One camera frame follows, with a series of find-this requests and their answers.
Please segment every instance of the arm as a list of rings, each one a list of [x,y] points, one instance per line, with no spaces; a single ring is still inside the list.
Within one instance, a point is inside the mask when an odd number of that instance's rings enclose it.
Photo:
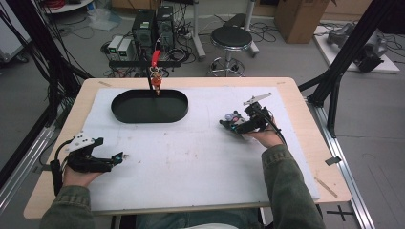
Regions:
[[[81,174],[67,167],[63,187],[42,217],[39,228],[95,228],[87,186],[99,175]]]
[[[262,163],[275,228],[326,228],[298,164],[279,136],[271,130],[247,135],[267,147]]]

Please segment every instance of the black oval tray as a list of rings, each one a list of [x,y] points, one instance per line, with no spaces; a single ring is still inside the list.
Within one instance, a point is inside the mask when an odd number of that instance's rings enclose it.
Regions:
[[[130,90],[119,94],[111,110],[123,123],[171,123],[181,120],[188,111],[188,99],[176,90]]]

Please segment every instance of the round black stool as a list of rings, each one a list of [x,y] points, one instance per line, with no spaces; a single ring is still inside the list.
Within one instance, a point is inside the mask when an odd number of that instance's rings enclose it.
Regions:
[[[231,57],[232,51],[242,51],[250,47],[252,36],[239,27],[220,27],[211,33],[211,42],[216,47],[226,50],[225,58],[216,58],[209,67],[209,73],[215,76],[228,76],[235,73],[245,76],[245,66],[241,61]]]

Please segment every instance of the stool leg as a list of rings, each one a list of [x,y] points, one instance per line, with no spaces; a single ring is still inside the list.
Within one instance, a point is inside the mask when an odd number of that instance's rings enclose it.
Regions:
[[[232,59],[232,57],[231,57],[230,51],[226,51],[226,55],[225,55],[225,68],[224,68],[225,77],[227,77],[227,74],[228,74],[228,72],[229,72],[229,63],[230,63],[231,59]]]

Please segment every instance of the green sleeve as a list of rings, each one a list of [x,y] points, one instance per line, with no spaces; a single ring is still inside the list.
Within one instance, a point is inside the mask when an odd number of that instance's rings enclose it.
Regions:
[[[262,162],[275,228],[326,228],[287,146],[267,149]]]
[[[90,210],[89,190],[81,186],[62,187],[51,208],[42,217],[39,228],[95,228]]]

